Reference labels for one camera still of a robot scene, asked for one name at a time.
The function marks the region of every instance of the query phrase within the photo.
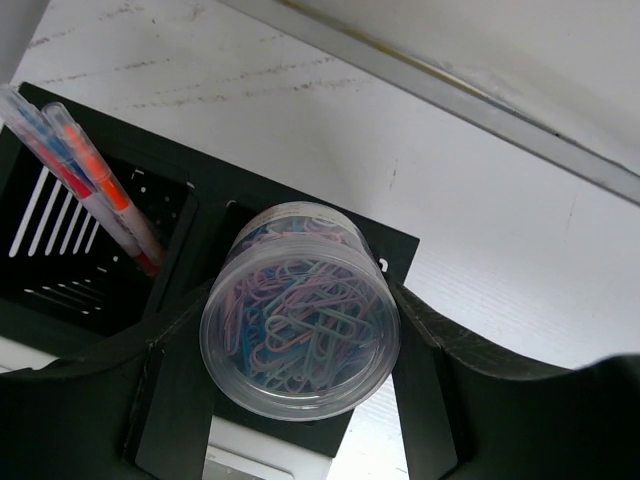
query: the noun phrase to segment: blue pen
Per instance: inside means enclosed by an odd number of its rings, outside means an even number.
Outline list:
[[[96,191],[89,177],[74,160],[69,149],[58,139],[40,111],[8,85],[0,86],[0,117],[5,120],[10,129],[12,129],[12,125],[24,128],[32,137],[38,139],[44,147],[54,153],[60,163],[73,171],[74,175],[91,191]]]

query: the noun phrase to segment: white desk surface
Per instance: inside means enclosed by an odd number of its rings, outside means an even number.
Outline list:
[[[408,287],[519,353],[640,350],[640,210],[213,0],[52,0],[21,81],[419,237]]]

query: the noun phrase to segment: black desk organizer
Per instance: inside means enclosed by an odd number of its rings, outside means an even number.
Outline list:
[[[49,221],[30,255],[31,241],[55,188],[53,175],[39,193],[19,251],[9,257],[42,165],[4,129],[0,135],[1,336],[57,356],[72,355],[136,325],[214,278],[237,233],[259,212],[287,201],[319,201],[32,85],[24,84],[20,91],[39,108],[53,101],[67,106],[158,230],[167,259],[152,282],[102,229],[87,249],[93,221],[80,238],[86,211],[79,214],[60,254],[75,214],[75,199],[67,205],[47,254],[66,201],[64,188],[52,200]],[[389,272],[404,279],[418,240],[345,213],[388,262]],[[215,397],[216,415],[328,456],[335,456],[351,417],[348,413],[308,424],[279,422],[247,412],[219,392]]]
[[[57,99],[29,85],[22,91],[39,106]],[[214,410],[334,455],[349,414],[309,425],[250,414],[216,390],[198,347],[211,278],[235,233],[258,210],[310,198],[65,103],[129,190],[149,194],[135,200],[161,231],[168,258],[153,284],[130,262],[114,262],[120,252],[104,236],[86,254],[81,242],[75,256],[2,258],[0,335],[64,355],[39,371],[0,375],[2,478],[199,479]],[[0,209],[12,226],[0,247],[8,251],[39,166],[6,131],[0,158]],[[393,377],[412,480],[640,478],[639,357],[567,371],[478,337],[400,285],[416,239],[349,216],[393,279],[402,320]],[[58,302],[49,297],[54,286],[67,294]],[[122,297],[137,302],[125,308]]]

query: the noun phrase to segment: paper clip container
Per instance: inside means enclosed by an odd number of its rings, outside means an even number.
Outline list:
[[[358,228],[292,202],[237,236],[202,316],[201,349],[222,391],[270,418],[311,421],[367,399],[399,351],[399,317]]]

